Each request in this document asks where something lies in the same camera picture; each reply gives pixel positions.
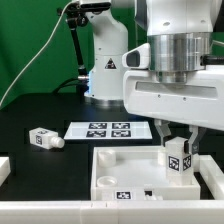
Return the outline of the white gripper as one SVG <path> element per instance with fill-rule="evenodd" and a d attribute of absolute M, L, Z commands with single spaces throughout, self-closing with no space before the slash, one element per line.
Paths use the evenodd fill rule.
<path fill-rule="evenodd" d="M 187 142 L 192 155 L 199 152 L 205 128 L 224 131 L 224 66 L 190 72 L 185 84 L 160 83 L 152 71 L 129 70 L 123 92 L 128 113 L 155 118 L 162 145 L 171 137 L 169 121 L 193 125 Z"/>

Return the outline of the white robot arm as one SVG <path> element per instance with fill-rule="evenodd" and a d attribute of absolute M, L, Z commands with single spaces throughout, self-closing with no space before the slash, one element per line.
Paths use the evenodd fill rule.
<path fill-rule="evenodd" d="M 130 114 L 150 117 L 161 137 L 170 122 L 187 124 L 184 151 L 198 152 L 210 129 L 224 131 L 224 59 L 211 54 L 211 34 L 222 0 L 128 0 L 147 41 L 127 49 L 127 30 L 110 7 L 123 0 L 80 0 L 93 26 L 96 62 L 89 102 L 119 102 Z"/>

